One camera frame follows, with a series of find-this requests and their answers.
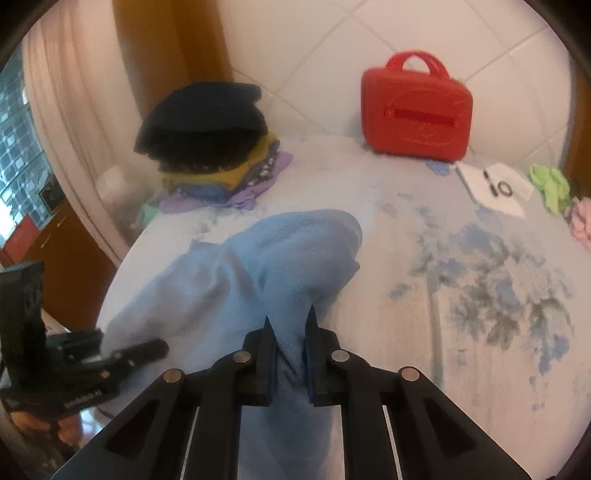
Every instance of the white object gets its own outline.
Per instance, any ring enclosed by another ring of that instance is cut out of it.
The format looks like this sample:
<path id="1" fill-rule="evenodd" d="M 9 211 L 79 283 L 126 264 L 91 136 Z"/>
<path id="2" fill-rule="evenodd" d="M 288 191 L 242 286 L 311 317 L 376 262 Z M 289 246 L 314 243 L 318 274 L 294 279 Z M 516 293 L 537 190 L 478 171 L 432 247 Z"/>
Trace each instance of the white object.
<path id="1" fill-rule="evenodd" d="M 150 196 L 148 187 L 121 165 L 109 168 L 96 180 L 96 192 L 119 230 L 128 234 L 142 204 Z"/>
<path id="2" fill-rule="evenodd" d="M 484 170 L 472 167 L 463 162 L 457 163 L 457 169 L 460 171 L 466 187 L 476 202 L 491 210 L 525 218 L 525 212 L 515 198 L 505 197 L 502 194 L 495 197 L 492 194 L 491 184 L 484 177 Z"/>
<path id="3" fill-rule="evenodd" d="M 530 201 L 535 187 L 523 174 L 504 163 L 495 163 L 493 166 L 487 168 L 486 171 L 493 184 L 498 185 L 500 181 L 505 181 L 511 186 L 511 190 L 513 190 L 515 195 L 520 196 L 526 202 Z"/>

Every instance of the glass block window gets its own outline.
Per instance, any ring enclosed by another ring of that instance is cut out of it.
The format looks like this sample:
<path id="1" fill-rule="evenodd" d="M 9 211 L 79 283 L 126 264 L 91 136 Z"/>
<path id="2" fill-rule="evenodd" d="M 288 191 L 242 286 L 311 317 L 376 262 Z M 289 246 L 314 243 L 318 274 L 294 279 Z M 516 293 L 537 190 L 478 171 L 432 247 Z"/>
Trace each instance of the glass block window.
<path id="1" fill-rule="evenodd" d="M 39 192 L 51 175 L 24 89 L 20 48 L 0 73 L 0 247 L 26 215 L 39 229 L 51 219 Z"/>

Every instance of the wall tile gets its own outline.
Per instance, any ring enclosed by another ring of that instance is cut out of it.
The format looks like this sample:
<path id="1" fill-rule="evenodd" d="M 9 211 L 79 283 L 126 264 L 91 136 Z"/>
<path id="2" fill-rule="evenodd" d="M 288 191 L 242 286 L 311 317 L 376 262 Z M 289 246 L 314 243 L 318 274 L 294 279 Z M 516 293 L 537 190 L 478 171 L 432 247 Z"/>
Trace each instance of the wall tile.
<path id="1" fill-rule="evenodd" d="M 501 42 L 465 0 L 370 0 L 356 14 L 397 50 L 427 50 L 454 78 L 499 57 Z"/>
<path id="2" fill-rule="evenodd" d="M 533 88 L 546 133 L 553 135 L 570 115 L 569 52 L 547 27 L 511 51 L 511 55 Z"/>
<path id="3" fill-rule="evenodd" d="M 476 154 L 513 165 L 545 141 L 528 86 L 508 54 L 467 86 L 474 97 L 470 146 Z"/>
<path id="4" fill-rule="evenodd" d="M 335 5 L 347 10 L 347 12 L 352 12 L 355 10 L 359 5 L 367 0 L 331 0 Z"/>
<path id="5" fill-rule="evenodd" d="M 505 48 L 513 48 L 546 25 L 524 0 L 466 0 Z"/>
<path id="6" fill-rule="evenodd" d="M 525 174 L 530 172 L 530 167 L 533 164 L 543 165 L 544 167 L 555 167 L 556 164 L 552 158 L 552 152 L 550 151 L 550 147 L 547 143 L 542 144 L 540 147 L 536 148 L 532 153 L 527 155 L 523 160 L 521 160 L 515 168 L 517 170 L 521 170 Z"/>
<path id="7" fill-rule="evenodd" d="M 242 83 L 256 83 L 246 75 L 234 70 L 234 80 Z M 294 137 L 298 135 L 321 135 L 324 129 L 297 112 L 282 99 L 273 95 L 262 87 L 261 99 L 256 104 L 265 115 L 267 127 L 279 137 Z"/>
<path id="8" fill-rule="evenodd" d="M 472 158 L 470 161 L 463 160 L 465 163 L 468 163 L 476 168 L 481 168 L 484 170 L 485 168 L 490 167 L 491 165 L 495 164 L 496 162 L 492 161 L 488 157 L 484 157 L 482 155 L 472 154 Z"/>
<path id="9" fill-rule="evenodd" d="M 565 160 L 566 153 L 568 150 L 568 141 L 567 138 L 569 132 L 569 128 L 565 125 L 562 127 L 558 132 L 553 135 L 550 140 L 548 141 L 550 145 L 550 150 L 552 151 L 553 157 L 553 164 L 554 165 L 562 165 L 562 162 Z"/>
<path id="10" fill-rule="evenodd" d="M 464 155 L 464 158 L 462 159 L 462 162 L 468 163 L 470 165 L 474 165 L 475 155 L 469 145 L 468 145 L 468 150 L 466 150 L 466 155 Z"/>
<path id="11" fill-rule="evenodd" d="M 308 58 L 280 96 L 327 132 L 360 136 L 361 75 L 392 49 L 349 18 Z"/>
<path id="12" fill-rule="evenodd" d="M 328 0 L 220 0 L 232 66 L 272 92 L 344 19 Z"/>

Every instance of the purple cloth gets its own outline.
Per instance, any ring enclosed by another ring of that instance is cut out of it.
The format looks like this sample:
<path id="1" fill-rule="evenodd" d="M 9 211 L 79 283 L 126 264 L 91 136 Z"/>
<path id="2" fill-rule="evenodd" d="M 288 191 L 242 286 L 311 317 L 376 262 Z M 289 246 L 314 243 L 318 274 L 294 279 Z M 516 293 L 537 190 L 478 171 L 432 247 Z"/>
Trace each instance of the purple cloth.
<path id="1" fill-rule="evenodd" d="M 279 152 L 273 164 L 273 177 L 262 181 L 253 187 L 247 187 L 232 195 L 226 203 L 208 202 L 190 197 L 178 190 L 160 202 L 160 210 L 163 213 L 184 213 L 203 207 L 235 207 L 242 210 L 252 210 L 255 207 L 256 197 L 266 192 L 275 183 L 277 176 L 287 168 L 293 160 L 293 155 L 287 152 Z"/>

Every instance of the blue towel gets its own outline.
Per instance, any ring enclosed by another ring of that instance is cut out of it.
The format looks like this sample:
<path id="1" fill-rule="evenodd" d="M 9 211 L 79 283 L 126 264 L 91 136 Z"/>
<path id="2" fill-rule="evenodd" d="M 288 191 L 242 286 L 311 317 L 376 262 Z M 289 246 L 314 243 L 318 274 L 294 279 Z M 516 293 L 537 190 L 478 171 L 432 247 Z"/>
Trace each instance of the blue towel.
<path id="1" fill-rule="evenodd" d="M 319 319 L 357 272 L 357 220 L 338 210 L 269 217 L 221 245 L 194 242 L 111 321 L 102 353 L 163 338 L 166 359 L 130 378 L 104 409 L 118 413 L 168 368 L 193 372 L 240 349 L 265 316 L 279 348 L 271 407 L 245 407 L 239 478 L 323 478 L 332 416 L 314 408 L 302 360 L 308 311 Z"/>
<path id="2" fill-rule="evenodd" d="M 232 196 L 232 192 L 219 183 L 206 183 L 200 185 L 182 183 L 177 185 L 177 190 L 188 197 L 213 203 L 226 203 Z"/>

